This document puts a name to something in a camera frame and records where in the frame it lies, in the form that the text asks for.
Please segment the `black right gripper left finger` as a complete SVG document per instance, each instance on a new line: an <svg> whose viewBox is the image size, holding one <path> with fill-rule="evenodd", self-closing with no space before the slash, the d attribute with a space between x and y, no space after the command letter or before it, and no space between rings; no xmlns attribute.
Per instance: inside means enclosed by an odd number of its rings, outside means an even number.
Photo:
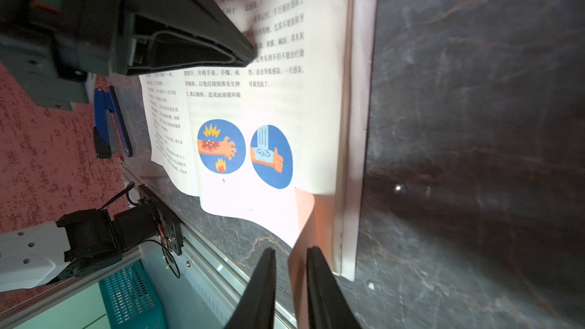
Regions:
<svg viewBox="0 0 585 329"><path fill-rule="evenodd" d="M277 287L277 259L267 248L257 263L245 292L225 329L272 329Z"/></svg>

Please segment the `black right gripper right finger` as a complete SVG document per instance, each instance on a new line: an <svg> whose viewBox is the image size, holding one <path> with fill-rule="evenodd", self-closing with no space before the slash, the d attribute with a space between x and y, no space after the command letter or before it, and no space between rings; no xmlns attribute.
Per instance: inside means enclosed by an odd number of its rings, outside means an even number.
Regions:
<svg viewBox="0 0 585 329"><path fill-rule="evenodd" d="M360 329L321 249L307 249L306 275L309 327Z"/></svg>

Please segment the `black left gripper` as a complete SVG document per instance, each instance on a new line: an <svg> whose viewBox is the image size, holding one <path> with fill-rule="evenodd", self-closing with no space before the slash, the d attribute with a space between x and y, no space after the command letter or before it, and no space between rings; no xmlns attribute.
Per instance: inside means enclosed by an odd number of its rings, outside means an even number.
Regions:
<svg viewBox="0 0 585 329"><path fill-rule="evenodd" d="M106 104L98 76L245 67L254 47L214 0L1 0L1 63L44 108ZM117 54L122 44L124 53Z"/></svg>

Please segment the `pink sticky note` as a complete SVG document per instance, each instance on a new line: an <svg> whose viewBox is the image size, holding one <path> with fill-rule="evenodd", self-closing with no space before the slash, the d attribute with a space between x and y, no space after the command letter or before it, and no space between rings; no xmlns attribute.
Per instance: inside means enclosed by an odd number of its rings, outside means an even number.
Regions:
<svg viewBox="0 0 585 329"><path fill-rule="evenodd" d="M300 236L289 254L288 271L297 327L308 328L306 253L309 248L318 246L326 260L332 260L335 198L314 195L298 188L295 189L295 197Z"/></svg>

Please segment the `children's book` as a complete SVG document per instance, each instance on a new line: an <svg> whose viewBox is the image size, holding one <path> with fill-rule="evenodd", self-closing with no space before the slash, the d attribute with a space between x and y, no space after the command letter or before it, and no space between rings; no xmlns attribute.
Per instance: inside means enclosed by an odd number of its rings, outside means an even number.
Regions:
<svg viewBox="0 0 585 329"><path fill-rule="evenodd" d="M253 44L243 68L141 76L151 160L207 213L356 273L376 0L215 0Z"/></svg>

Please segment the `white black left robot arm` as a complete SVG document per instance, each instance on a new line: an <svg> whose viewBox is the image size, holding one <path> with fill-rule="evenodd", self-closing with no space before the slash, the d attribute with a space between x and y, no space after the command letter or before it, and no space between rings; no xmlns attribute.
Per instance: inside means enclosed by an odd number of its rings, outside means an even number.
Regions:
<svg viewBox="0 0 585 329"><path fill-rule="evenodd" d="M96 155L133 153L116 91L97 76L195 66L242 68L249 40L214 0L1 0L1 61L31 100L71 111L93 104ZM31 289L109 267L158 233L169 210L106 207L1 236L1 289Z"/></svg>

